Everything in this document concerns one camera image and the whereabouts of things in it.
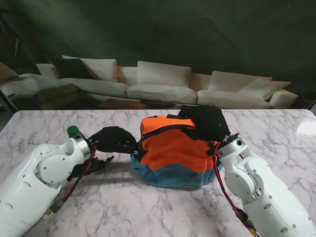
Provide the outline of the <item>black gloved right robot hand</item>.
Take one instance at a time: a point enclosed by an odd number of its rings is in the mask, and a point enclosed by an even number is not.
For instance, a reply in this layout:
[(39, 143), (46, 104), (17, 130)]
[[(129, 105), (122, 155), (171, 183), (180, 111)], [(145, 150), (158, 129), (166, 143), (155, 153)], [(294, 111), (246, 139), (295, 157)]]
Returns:
[(222, 110), (215, 106), (186, 106), (178, 116), (191, 119), (194, 123), (194, 128), (182, 129), (193, 140), (221, 142), (231, 134)]

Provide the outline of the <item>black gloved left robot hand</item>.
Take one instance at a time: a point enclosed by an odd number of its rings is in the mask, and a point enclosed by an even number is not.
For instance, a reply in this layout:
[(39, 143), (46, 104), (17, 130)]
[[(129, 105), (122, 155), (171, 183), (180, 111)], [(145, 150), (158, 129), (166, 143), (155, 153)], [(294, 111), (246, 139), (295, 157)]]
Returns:
[(118, 126), (103, 127), (88, 140), (100, 152), (138, 154), (138, 143), (134, 136)]

